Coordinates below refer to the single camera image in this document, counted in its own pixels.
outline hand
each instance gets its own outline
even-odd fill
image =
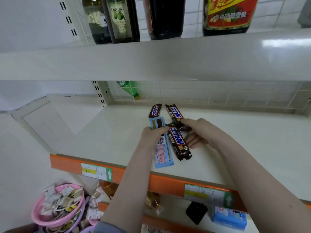
[[[189,148],[195,149],[209,144],[213,149],[217,149],[218,142],[230,137],[220,128],[206,121],[205,119],[182,119],[184,125],[192,128],[193,132],[186,138]]]
[[[145,127],[142,130],[137,147],[140,149],[152,149],[153,154],[155,154],[155,145],[159,142],[161,135],[168,131],[169,127],[161,127],[153,130],[150,127]]]

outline red and yellow label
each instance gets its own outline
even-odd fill
[[[247,27],[257,0],[208,0],[205,25],[212,28]]]

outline snickers bar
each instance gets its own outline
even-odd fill
[[[176,156],[179,160],[190,159],[192,154],[186,145],[186,142],[183,139],[183,136],[178,132],[176,125],[174,123],[170,123],[169,126],[169,139],[175,149]]]
[[[162,104],[156,104],[152,107],[150,113],[149,113],[149,118],[155,118],[160,115],[160,110],[161,110]]]
[[[188,126],[181,123],[181,119],[184,117],[181,115],[179,110],[177,109],[176,105],[165,105],[169,115],[171,116],[173,122],[176,124],[178,132],[188,130]]]

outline gray sleeve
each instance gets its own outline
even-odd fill
[[[99,222],[96,224],[96,227],[92,233],[126,233],[126,231],[121,230],[114,225],[105,222]]]

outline blue tissue package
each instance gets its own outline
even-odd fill
[[[165,127],[163,117],[150,118],[151,129]],[[174,165],[172,153],[169,148],[167,133],[162,134],[159,142],[155,146],[155,168],[162,168]]]
[[[231,209],[220,207],[213,208],[212,222],[242,231],[245,230],[247,225],[245,213],[236,213]]]

